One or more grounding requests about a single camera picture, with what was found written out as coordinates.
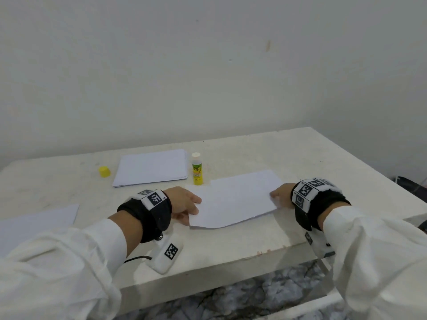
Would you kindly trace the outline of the person's left forearm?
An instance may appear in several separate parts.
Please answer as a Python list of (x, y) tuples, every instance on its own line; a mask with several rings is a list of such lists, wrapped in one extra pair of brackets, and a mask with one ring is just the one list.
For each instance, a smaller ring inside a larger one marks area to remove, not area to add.
[(142, 234), (119, 211), (21, 243), (0, 258), (0, 320), (113, 320), (121, 304), (113, 277)]

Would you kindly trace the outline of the stack of white papers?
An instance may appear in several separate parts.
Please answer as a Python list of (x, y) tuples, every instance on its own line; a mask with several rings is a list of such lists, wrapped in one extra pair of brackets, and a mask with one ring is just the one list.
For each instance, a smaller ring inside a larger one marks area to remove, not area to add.
[(188, 177), (184, 149), (129, 154), (120, 158), (113, 187), (184, 180)]

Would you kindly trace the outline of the person's right forearm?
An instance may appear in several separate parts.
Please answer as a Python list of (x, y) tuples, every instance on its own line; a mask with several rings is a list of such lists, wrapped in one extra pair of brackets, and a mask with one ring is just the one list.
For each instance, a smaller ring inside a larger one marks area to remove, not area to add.
[(333, 209), (323, 232), (334, 285), (357, 320), (427, 320), (427, 234), (404, 220)]

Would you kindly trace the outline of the person's left hand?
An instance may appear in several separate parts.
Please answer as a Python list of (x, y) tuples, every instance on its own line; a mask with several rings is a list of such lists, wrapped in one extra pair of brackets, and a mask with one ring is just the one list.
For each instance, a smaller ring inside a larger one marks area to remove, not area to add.
[(163, 192), (170, 200), (172, 219), (173, 213), (188, 212), (189, 216), (199, 213), (199, 209), (196, 205), (201, 204), (202, 199), (189, 190), (176, 186), (165, 189)]

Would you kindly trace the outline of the yellow glue stick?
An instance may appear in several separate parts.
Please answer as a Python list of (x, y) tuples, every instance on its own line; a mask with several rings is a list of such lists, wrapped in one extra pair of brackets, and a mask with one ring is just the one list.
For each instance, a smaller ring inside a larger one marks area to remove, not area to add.
[(196, 186), (203, 185), (204, 180), (203, 180), (203, 173), (202, 173), (201, 154), (199, 152), (192, 153), (191, 164), (192, 164), (194, 185)]

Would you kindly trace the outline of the white paper sheet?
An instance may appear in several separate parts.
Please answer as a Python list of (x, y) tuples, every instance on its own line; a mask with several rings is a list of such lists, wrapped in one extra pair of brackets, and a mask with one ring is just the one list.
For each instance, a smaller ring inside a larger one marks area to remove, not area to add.
[(187, 187), (202, 199), (199, 213), (189, 216), (193, 228), (218, 229), (257, 218), (277, 209), (270, 192), (283, 184), (272, 171), (265, 170)]
[(70, 227), (77, 217), (79, 204), (0, 220), (0, 258), (19, 244), (42, 232)]

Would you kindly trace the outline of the person's right hand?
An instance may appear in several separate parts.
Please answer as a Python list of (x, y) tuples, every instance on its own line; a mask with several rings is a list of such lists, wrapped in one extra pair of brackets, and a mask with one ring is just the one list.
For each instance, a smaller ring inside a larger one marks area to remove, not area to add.
[(292, 191), (296, 183), (284, 183), (280, 187), (284, 187), (284, 209), (295, 209), (292, 202)]

